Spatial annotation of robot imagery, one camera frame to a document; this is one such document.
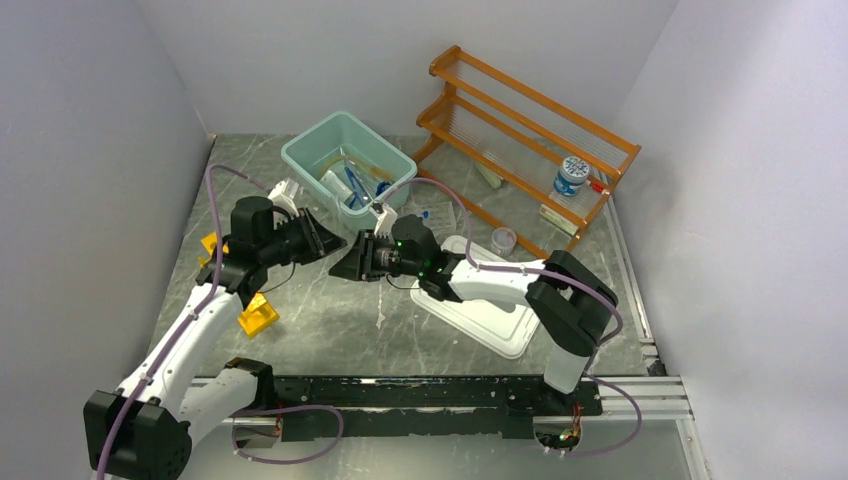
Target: teal plastic basket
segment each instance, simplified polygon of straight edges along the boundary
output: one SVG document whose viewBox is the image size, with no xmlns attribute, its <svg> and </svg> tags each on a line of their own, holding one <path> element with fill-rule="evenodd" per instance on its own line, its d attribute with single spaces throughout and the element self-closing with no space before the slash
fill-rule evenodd
<svg viewBox="0 0 848 480">
<path fill-rule="evenodd" d="M 374 228 L 377 219 L 369 211 L 372 202 L 368 202 L 364 208 L 351 209 L 318 181 L 318 175 L 342 151 L 389 173 L 392 185 L 414 177 L 418 174 L 418 167 L 394 145 L 347 112 L 330 115 L 283 145 L 280 152 L 283 161 L 292 166 L 303 188 L 315 199 L 326 208 L 338 211 L 341 222 L 353 231 Z M 347 183 L 346 177 L 339 177 Z M 385 193 L 378 195 L 375 201 L 382 201 L 384 196 Z M 397 210 L 406 203 L 408 196 L 409 186 L 405 186 L 393 194 L 387 203 Z"/>
</svg>

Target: yellow block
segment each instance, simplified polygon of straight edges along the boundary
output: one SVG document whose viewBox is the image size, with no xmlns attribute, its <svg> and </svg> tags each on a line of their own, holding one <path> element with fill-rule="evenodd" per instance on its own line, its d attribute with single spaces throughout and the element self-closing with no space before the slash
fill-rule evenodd
<svg viewBox="0 0 848 480">
<path fill-rule="evenodd" d="M 209 255 L 212 255 L 212 252 L 215 251 L 215 244 L 217 243 L 218 238 L 215 235 L 215 232 L 210 233 L 203 237 L 200 240 L 200 243 L 203 244 L 203 248 L 206 249 L 206 252 Z M 224 245 L 224 253 L 229 253 L 229 248 Z M 203 257 L 197 257 L 197 261 L 200 262 L 200 266 L 206 264 L 208 259 Z M 274 307 L 268 303 L 268 299 L 265 298 L 265 295 L 261 293 L 257 293 L 253 296 L 253 299 L 247 305 L 247 308 L 241 312 L 239 315 L 239 325 L 244 330 L 244 333 L 247 334 L 247 338 L 253 338 L 261 332 L 268 328 L 268 325 L 276 322 L 280 319 L 280 314 L 274 310 Z"/>
<path fill-rule="evenodd" d="M 279 319 L 280 314 L 268 303 L 265 295 L 257 293 L 244 312 L 239 315 L 239 325 L 244 329 L 247 338 L 253 338 Z"/>
</svg>

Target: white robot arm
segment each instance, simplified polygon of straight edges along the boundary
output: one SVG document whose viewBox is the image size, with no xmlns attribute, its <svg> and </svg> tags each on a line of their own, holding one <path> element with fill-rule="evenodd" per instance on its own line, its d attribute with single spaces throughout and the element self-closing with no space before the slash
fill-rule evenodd
<svg viewBox="0 0 848 480">
<path fill-rule="evenodd" d="M 113 392 L 95 392 L 84 409 L 86 437 L 92 467 L 100 455 L 109 455 L 107 471 L 134 479 L 174 479 L 188 462 L 196 445 L 233 412 L 277 406 L 271 367 L 258 361 L 234 359 L 206 386 L 189 386 L 201 361 L 224 329 L 267 281 L 267 270 L 291 262 L 310 263 L 346 245 L 318 224 L 306 209 L 287 201 L 285 184 L 270 198 L 246 197 L 231 215 L 231 234 L 226 237 L 220 286 L 212 301 L 180 334 L 161 368 L 152 378 L 148 366 L 169 340 L 177 324 L 168 330 L 145 361 Z M 360 231 L 351 250 L 330 268 L 330 275 L 353 281 L 374 281 L 385 275 L 414 275 L 422 289 L 440 301 L 484 299 L 497 304 L 525 305 L 534 310 L 555 341 L 544 382 L 569 394 L 594 354 L 609 322 L 609 312 L 581 292 L 565 298 L 563 285 L 534 274 L 493 273 L 472 266 L 462 254 L 441 251 L 433 233 L 420 219 L 398 218 L 387 205 L 375 204 L 374 230 Z M 275 215 L 285 221 L 275 222 Z M 615 295 L 566 252 L 554 252 L 547 260 L 508 264 L 518 269 L 553 269 L 593 286 L 615 303 Z M 209 293 L 214 261 L 197 277 L 181 313 L 191 315 Z M 113 448 L 102 452 L 117 410 L 128 400 L 139 379 L 147 383 L 134 400 Z"/>
</svg>

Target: blue label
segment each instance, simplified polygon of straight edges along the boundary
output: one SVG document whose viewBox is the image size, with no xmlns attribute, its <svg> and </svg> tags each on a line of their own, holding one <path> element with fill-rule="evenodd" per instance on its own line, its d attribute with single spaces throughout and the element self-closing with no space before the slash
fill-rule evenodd
<svg viewBox="0 0 848 480">
<path fill-rule="evenodd" d="M 557 193 L 566 197 L 572 197 L 577 195 L 577 189 L 575 187 L 579 187 L 579 185 L 569 183 L 568 180 L 562 178 L 562 175 L 557 173 L 557 178 L 554 180 L 554 190 Z"/>
</svg>

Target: wooden rack shelf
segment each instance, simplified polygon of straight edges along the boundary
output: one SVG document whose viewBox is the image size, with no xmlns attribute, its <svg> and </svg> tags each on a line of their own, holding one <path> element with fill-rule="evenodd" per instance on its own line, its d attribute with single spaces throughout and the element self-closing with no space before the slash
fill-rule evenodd
<svg viewBox="0 0 848 480">
<path fill-rule="evenodd" d="M 560 105 L 453 46 L 430 64 L 430 74 L 445 81 L 439 98 L 418 116 L 430 132 L 413 156 L 421 163 L 448 144 L 495 172 L 573 225 L 571 250 L 603 208 L 641 147 Z M 589 183 L 574 197 L 553 194 L 562 159 L 576 155 L 593 169 Z M 422 169 L 421 176 L 435 178 Z M 460 197 L 475 215 L 495 227 L 506 226 L 490 212 Z M 519 235 L 518 243 L 539 257 L 547 252 Z"/>
</svg>

